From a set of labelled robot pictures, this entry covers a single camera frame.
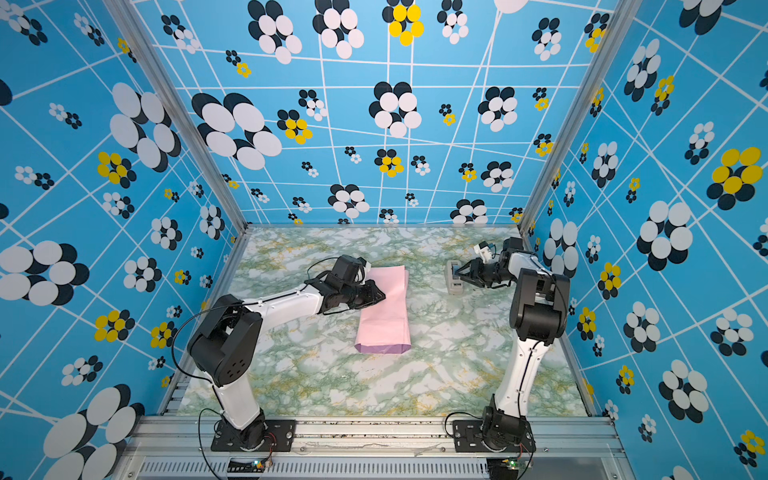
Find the purple wrapping paper sheet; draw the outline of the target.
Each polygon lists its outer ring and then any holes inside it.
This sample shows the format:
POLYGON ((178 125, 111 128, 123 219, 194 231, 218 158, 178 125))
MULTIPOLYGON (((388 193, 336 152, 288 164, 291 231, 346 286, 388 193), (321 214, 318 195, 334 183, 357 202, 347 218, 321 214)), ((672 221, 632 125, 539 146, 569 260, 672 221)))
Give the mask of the purple wrapping paper sheet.
POLYGON ((385 299, 361 311, 355 348, 364 354, 405 353, 411 348, 406 267, 374 267, 369 278, 385 294, 385 299))

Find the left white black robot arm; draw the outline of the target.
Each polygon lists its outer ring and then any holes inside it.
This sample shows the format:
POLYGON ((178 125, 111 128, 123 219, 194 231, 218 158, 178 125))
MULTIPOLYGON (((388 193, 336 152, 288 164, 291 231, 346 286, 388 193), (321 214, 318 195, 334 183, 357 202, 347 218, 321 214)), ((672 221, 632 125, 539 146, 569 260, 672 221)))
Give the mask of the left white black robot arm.
POLYGON ((362 310, 386 299, 369 277, 370 263, 341 255, 333 267, 300 286, 256 300, 220 297, 190 337, 187 351, 203 373, 222 409, 221 426, 235 446, 253 451, 267 437, 263 409, 247 373, 262 332, 289 321, 343 310, 362 310))

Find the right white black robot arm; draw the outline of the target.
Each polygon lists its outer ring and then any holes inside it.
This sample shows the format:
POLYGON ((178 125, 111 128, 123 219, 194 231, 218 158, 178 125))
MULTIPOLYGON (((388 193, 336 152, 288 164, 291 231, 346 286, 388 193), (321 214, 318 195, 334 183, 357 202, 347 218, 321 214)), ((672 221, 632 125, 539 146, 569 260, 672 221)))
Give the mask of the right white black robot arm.
POLYGON ((522 446, 533 453, 529 397, 545 354, 566 329, 570 279, 547 269, 518 238, 507 238, 500 252, 485 241, 474 251, 474 259, 450 269, 451 278, 486 289, 512 286, 509 324, 516 335, 504 377, 484 409, 482 441, 492 451, 522 446))

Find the white tape dispenser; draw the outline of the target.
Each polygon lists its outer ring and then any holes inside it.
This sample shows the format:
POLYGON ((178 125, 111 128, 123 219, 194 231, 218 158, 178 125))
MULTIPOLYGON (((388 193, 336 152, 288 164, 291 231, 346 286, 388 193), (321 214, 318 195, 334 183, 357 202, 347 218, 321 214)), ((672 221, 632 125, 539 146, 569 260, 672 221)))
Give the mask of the white tape dispenser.
POLYGON ((464 283, 458 275, 462 263, 458 260, 449 260, 445 266, 446 288, 450 295, 462 295, 464 283))

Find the right green circuit board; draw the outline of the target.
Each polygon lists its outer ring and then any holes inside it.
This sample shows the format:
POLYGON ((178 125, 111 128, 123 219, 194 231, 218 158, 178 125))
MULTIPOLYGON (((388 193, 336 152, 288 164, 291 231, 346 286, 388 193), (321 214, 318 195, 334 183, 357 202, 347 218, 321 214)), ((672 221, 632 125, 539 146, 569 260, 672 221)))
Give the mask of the right green circuit board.
POLYGON ((521 466, 519 460, 509 458, 489 458, 486 464, 491 479, 516 479, 521 466))

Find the green circuit board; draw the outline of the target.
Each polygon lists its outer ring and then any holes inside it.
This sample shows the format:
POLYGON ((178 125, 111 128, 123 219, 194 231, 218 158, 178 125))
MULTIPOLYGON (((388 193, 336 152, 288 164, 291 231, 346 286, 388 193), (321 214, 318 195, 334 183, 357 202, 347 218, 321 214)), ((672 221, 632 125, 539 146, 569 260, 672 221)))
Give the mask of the green circuit board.
POLYGON ((489 458, 486 464, 491 479, 516 479, 521 466, 519 460, 509 458, 489 458))
POLYGON ((264 473, 272 464, 271 459, 231 459, 227 466, 227 472, 236 474, 264 473))

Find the left green circuit board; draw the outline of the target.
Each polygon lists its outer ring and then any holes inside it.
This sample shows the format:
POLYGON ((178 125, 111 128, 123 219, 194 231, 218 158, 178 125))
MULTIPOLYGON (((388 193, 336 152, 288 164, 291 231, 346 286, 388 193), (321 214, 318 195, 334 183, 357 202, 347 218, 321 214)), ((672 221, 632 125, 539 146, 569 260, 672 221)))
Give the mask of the left green circuit board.
POLYGON ((231 459, 227 466, 227 472, 236 474, 264 473, 272 464, 271 459, 231 459))

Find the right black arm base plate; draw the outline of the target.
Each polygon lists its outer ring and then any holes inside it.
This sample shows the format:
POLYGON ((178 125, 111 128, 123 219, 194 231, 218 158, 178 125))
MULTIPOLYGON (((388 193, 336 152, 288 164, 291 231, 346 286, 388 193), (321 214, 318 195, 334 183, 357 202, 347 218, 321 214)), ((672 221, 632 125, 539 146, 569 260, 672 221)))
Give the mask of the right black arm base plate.
POLYGON ((532 428, 524 417, 484 425, 481 420, 455 420, 450 426, 457 453, 531 453, 537 450, 532 428))

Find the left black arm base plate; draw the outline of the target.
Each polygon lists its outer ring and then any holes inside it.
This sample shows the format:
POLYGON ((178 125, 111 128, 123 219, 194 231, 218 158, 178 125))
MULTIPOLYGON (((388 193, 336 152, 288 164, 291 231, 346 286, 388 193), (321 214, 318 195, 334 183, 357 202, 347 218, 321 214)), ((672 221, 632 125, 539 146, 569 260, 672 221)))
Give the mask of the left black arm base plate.
POLYGON ((296 420, 267 419, 238 430, 226 420, 219 420, 210 449, 213 452, 290 452, 296 426, 296 420))

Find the aluminium front rail frame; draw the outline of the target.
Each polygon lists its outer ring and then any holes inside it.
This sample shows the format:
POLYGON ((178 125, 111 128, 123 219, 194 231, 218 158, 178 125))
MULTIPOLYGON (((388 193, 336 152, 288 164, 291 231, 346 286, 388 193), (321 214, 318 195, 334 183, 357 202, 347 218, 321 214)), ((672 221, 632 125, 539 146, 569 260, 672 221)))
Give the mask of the aluminium front rail frame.
POLYGON ((486 460, 515 459, 516 479, 634 479, 613 424, 599 417, 532 418, 533 453, 457 453, 440 417, 284 417, 290 452, 213 452, 216 417, 150 417, 137 427, 117 479, 491 479, 486 460), (231 459, 271 459, 264 473, 228 473, 231 459))

